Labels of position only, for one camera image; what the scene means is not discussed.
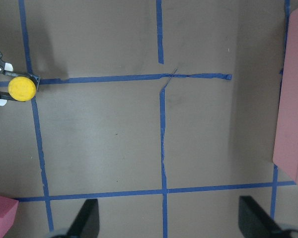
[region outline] pink plastic tray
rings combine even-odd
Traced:
[[[298,9],[289,21],[273,160],[298,184]]]

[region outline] pink cube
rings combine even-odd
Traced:
[[[298,9],[289,21],[273,160],[298,184]]]
[[[7,233],[14,222],[18,201],[0,196],[0,238]]]

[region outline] pink container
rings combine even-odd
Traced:
[[[14,222],[18,201],[0,196],[0,238],[3,238]]]
[[[289,21],[273,161],[298,185],[298,9]]]

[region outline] yellow round object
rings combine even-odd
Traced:
[[[8,92],[15,100],[25,102],[34,97],[36,87],[31,79],[18,76],[10,81],[8,85]]]

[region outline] screw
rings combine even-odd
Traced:
[[[298,238],[298,232],[292,231],[290,232],[291,238]]]

